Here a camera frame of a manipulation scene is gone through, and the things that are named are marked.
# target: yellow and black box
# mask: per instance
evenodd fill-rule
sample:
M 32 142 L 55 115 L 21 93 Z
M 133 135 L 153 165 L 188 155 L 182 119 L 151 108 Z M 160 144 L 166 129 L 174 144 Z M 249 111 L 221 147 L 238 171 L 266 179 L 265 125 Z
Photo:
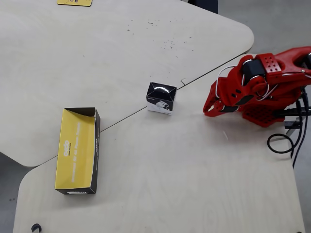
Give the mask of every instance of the yellow and black box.
M 65 108 L 60 131 L 55 189 L 96 193 L 101 119 L 96 108 Z

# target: table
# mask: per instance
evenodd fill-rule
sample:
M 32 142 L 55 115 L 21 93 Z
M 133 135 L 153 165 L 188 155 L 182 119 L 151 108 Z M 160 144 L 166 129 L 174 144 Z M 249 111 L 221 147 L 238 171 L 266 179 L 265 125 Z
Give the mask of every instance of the table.
M 249 50 L 243 24 L 177 0 L 0 1 L 0 151 L 24 166 L 58 152 L 62 109 L 101 130 L 146 106 L 149 82 L 184 86 Z
M 55 191 L 56 158 L 30 171 L 14 233 L 34 223 L 45 233 L 304 233 L 289 155 L 266 146 L 282 124 L 204 116 L 220 69 L 178 90 L 172 116 L 143 109 L 101 132 L 97 194 Z

